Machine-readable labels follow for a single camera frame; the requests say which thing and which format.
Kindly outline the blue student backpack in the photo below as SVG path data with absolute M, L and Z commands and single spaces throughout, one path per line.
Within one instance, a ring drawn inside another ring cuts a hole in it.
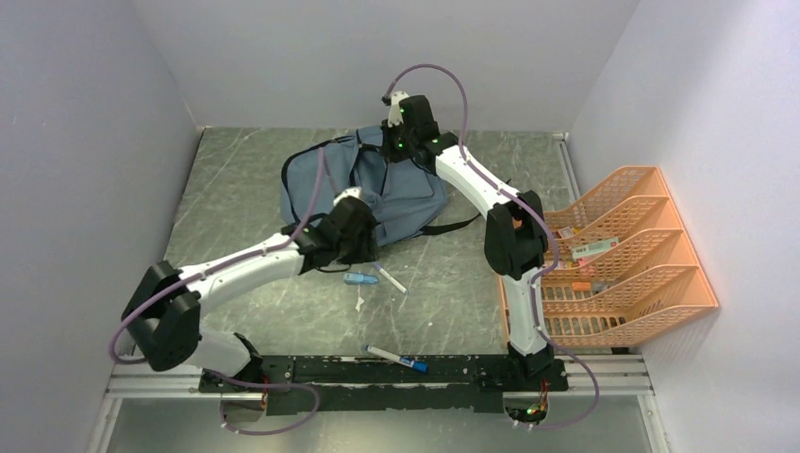
M 435 225 L 446 205 L 444 181 L 410 160 L 389 163 L 380 154 L 384 144 L 379 126 L 367 126 L 332 138 L 289 156 L 280 171 L 280 213 L 287 224 L 301 220 L 308 210 L 317 180 L 318 155 L 327 167 L 313 212 L 328 213 L 335 193 L 360 187 L 376 219 L 379 246 L 417 236 L 437 236 L 462 229 L 481 215 Z

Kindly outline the white marker pen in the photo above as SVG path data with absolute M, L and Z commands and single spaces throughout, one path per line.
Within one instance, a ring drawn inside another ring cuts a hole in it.
M 393 275 L 391 275 L 380 263 L 373 262 L 372 265 L 376 269 L 376 271 L 384 278 L 386 278 L 390 282 L 390 284 L 394 288 L 396 288 L 401 294 L 408 294 L 408 288 L 405 285 L 403 285 L 398 279 L 396 279 Z

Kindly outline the blue capped marker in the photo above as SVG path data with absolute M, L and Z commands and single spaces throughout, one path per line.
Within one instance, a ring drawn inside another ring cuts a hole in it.
M 407 368 L 410 368 L 416 372 L 426 374 L 428 371 L 428 366 L 423 361 L 417 361 L 411 357 L 401 356 L 371 344 L 367 344 L 364 349 L 367 353 L 373 356 L 406 366 Z

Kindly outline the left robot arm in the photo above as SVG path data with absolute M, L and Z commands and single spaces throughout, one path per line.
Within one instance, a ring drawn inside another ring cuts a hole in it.
M 267 240 L 221 259 L 176 269 L 151 266 L 123 312 L 122 321 L 155 372 L 182 364 L 223 375 L 246 393 L 262 381 L 263 359 L 238 333 L 201 326 L 204 315 L 268 283 L 301 276 L 338 262 L 360 263 L 375 254 L 376 220 L 361 189 L 344 190 L 326 214 L 286 226 Z

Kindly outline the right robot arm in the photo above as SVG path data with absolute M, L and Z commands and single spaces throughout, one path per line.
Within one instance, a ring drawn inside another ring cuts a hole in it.
M 409 160 L 463 194 L 485 220 L 483 251 L 501 277 L 508 308 L 509 379 L 533 390 L 553 362 L 554 348 L 543 327 L 541 278 L 550 235 L 542 203 L 490 172 L 452 132 L 442 132 L 428 99 L 391 92 L 382 98 L 388 117 L 382 128 L 392 162 Z

